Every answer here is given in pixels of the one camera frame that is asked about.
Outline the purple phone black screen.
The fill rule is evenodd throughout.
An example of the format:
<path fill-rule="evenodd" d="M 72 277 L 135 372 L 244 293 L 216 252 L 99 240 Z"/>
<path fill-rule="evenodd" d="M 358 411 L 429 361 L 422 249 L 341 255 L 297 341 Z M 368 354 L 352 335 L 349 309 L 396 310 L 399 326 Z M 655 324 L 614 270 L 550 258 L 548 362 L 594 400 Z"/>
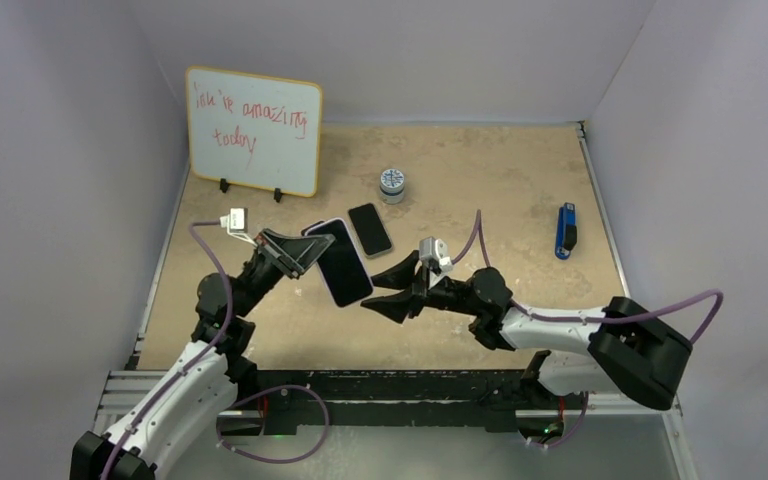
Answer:
<path fill-rule="evenodd" d="M 306 234 L 329 234 L 334 237 L 334 242 L 317 263 L 324 283 L 338 307 L 347 307 L 372 294 L 373 285 L 343 219 L 334 218 L 318 223 L 309 228 Z"/>

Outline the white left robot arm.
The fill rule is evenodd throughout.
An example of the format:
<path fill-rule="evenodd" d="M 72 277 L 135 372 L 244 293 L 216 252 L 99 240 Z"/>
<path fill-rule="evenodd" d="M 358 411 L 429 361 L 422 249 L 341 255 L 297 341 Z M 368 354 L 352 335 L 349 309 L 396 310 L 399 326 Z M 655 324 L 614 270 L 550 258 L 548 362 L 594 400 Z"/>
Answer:
<path fill-rule="evenodd" d="M 241 274 L 228 275 L 202 238 L 216 271 L 197 288 L 198 321 L 175 364 L 104 433 L 85 432 L 71 454 L 72 479 L 165 479 L 199 435 L 229 407 L 260 397 L 255 363 L 243 355 L 255 325 L 247 315 L 283 278 L 298 279 L 335 241 L 264 229 Z"/>

